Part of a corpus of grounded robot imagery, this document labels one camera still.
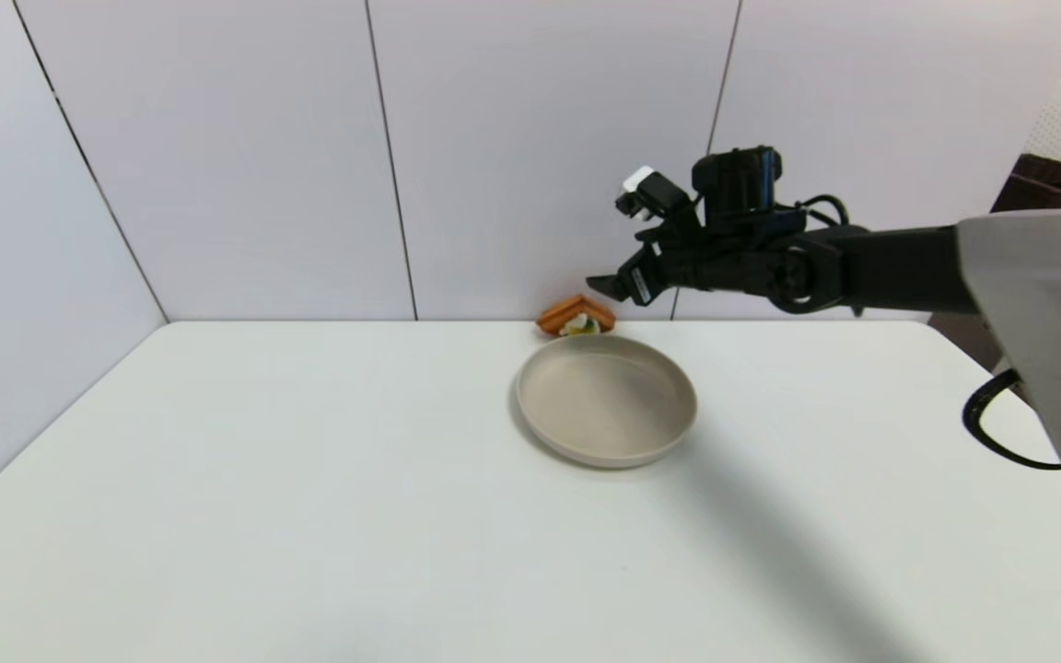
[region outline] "panel seam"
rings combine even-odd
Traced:
[[[31,30],[27,27],[27,21],[22,17],[22,10],[18,8],[17,0],[11,0],[11,4],[18,17],[18,24],[22,25],[22,33],[27,37],[27,43],[30,43],[31,52],[35,55],[35,63],[38,63],[38,70],[44,74],[44,81],[47,81],[47,88],[52,91],[52,100],[55,100],[55,108],[59,109],[59,117],[64,118],[64,126],[67,126],[68,135],[72,136],[72,143],[75,143],[76,151],[81,153],[81,160],[85,164],[85,170],[88,171],[88,176],[92,178],[92,184],[97,188],[97,193],[101,196],[101,202],[105,203],[105,210],[108,213],[108,217],[114,221],[114,227],[117,227],[118,234],[122,237],[122,244],[125,244],[125,250],[129,251],[129,259],[134,261],[135,267],[138,268],[138,275],[142,277],[142,282],[146,285],[150,297],[155,301],[155,306],[158,307],[158,313],[163,316],[164,322],[170,322],[169,316],[166,315],[166,309],[158,298],[158,293],[155,293],[153,285],[150,284],[146,269],[142,268],[142,262],[138,261],[138,255],[134,252],[134,245],[129,244],[129,238],[126,238],[125,230],[122,229],[122,224],[117,221],[117,213],[114,211],[114,206],[110,205],[108,197],[105,196],[105,190],[101,188],[101,180],[98,179],[97,173],[93,172],[92,164],[88,162],[88,155],[85,155],[84,147],[81,146],[81,139],[76,137],[75,129],[72,129],[72,122],[68,121],[68,112],[65,112],[64,102],[59,100],[59,93],[55,91],[55,86],[52,84],[52,76],[47,74],[47,67],[44,66],[44,59],[38,56],[38,49],[35,47],[34,38],[31,37]]]
[[[392,151],[392,129],[387,125],[387,103],[383,101],[383,75],[380,73],[379,51],[375,47],[375,24],[371,22],[370,0],[363,0],[363,8],[366,10],[366,33],[371,40],[371,62],[375,64],[375,86],[380,93],[380,112],[383,116],[383,138],[387,142],[387,164],[392,168],[392,193],[395,194],[395,213],[400,220],[400,243],[403,245],[403,264],[408,271],[408,294],[412,295],[412,318],[420,319],[420,312],[416,308],[416,281],[412,277],[412,259],[408,256],[408,234],[403,226],[403,206],[400,205],[400,180],[395,175],[395,152]]]

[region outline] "bread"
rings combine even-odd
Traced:
[[[581,313],[589,314],[590,318],[595,319],[601,325],[601,332],[610,331],[616,324],[616,315],[611,313],[610,308],[594,302],[585,295],[566,298],[563,301],[547,308],[536,320],[536,324],[547,334],[557,336],[568,320]]]

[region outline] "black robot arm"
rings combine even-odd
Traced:
[[[735,290],[767,297],[781,311],[810,313],[847,306],[973,313],[960,278],[955,227],[871,232],[850,226],[833,196],[796,206],[776,202],[780,155],[771,147],[734,150],[700,159],[691,199],[659,172],[626,180],[616,209],[637,220],[643,247],[614,276],[593,276],[591,289],[647,306],[671,286]],[[696,207],[703,204],[705,224]],[[827,202],[837,219],[814,209]],[[824,222],[806,230],[808,220]]]

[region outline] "brown basket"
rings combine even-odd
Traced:
[[[1047,210],[1061,207],[1061,162],[1036,155],[1022,155],[993,204],[995,213],[1009,210]]]

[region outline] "white label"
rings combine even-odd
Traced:
[[[653,299],[653,297],[649,295],[649,290],[645,286],[645,278],[641,276],[641,269],[634,267],[630,274],[632,275],[632,282],[637,284],[637,293],[641,295],[641,302],[643,304],[649,303],[649,299]]]

